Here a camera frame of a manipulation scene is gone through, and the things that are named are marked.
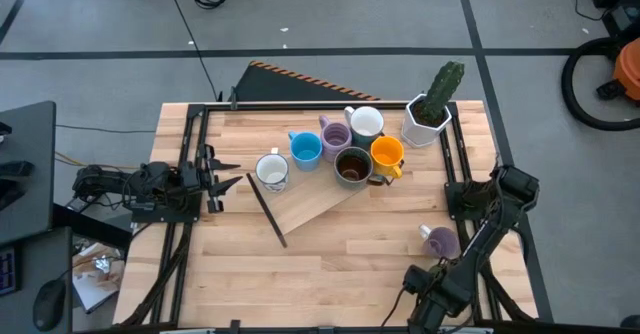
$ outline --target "purple mug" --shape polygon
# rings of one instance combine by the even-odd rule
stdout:
[[[322,133],[320,133],[320,139],[322,139],[322,157],[333,163],[338,153],[351,146],[351,130],[348,126],[342,123],[332,123],[324,115],[320,115],[320,127]]]

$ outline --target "small purple cup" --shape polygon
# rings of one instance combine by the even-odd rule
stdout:
[[[458,237],[453,230],[445,227],[429,229],[426,225],[420,225],[420,235],[425,239],[422,251],[434,258],[453,259],[460,250]]]
[[[320,115],[320,127],[322,133],[320,133],[320,139],[322,140],[322,157],[333,163],[338,153],[351,146],[351,130],[348,126],[342,123],[332,123],[324,115]]]

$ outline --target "succulent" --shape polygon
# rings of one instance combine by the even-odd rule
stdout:
[[[420,125],[439,126],[444,117],[444,107],[458,89],[463,76],[462,63],[448,62],[440,68],[427,96],[413,105],[412,114],[415,121]]]

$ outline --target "black and orange striped board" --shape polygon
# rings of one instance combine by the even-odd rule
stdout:
[[[236,86],[238,100],[264,101],[277,97],[281,101],[314,100],[379,100],[357,90],[323,79],[296,73],[260,61],[251,61]]]

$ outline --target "wooden table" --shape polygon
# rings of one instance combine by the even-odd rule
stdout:
[[[187,106],[163,105],[151,161],[176,164]],[[487,180],[496,153],[483,103],[460,101],[458,108],[473,178]],[[322,113],[332,121],[344,120],[341,111]],[[218,159],[242,165],[219,172],[220,179],[253,171],[257,159],[274,146],[287,153],[289,130],[319,132],[318,114],[314,110],[212,113],[206,142],[215,147]],[[399,137],[403,111],[383,114],[385,133]],[[462,180],[452,129],[449,133],[457,177]],[[440,143],[406,148],[402,179],[389,187],[369,187],[295,229],[286,235],[286,249],[246,177],[223,197],[224,213],[208,214],[203,206],[193,229],[179,326],[229,327],[232,319],[240,319],[243,327],[379,326],[407,267],[429,268],[436,263],[420,253],[418,226],[455,230],[447,216]],[[165,228],[166,224],[154,224],[132,243],[114,322],[128,317],[153,284]],[[514,234],[502,241],[491,264],[514,300],[536,317]],[[164,298],[165,320],[172,293],[170,283]],[[415,297],[405,294],[387,325],[406,325],[414,303]],[[486,303],[482,309],[488,317]],[[445,323],[460,323],[468,315],[467,311]]]

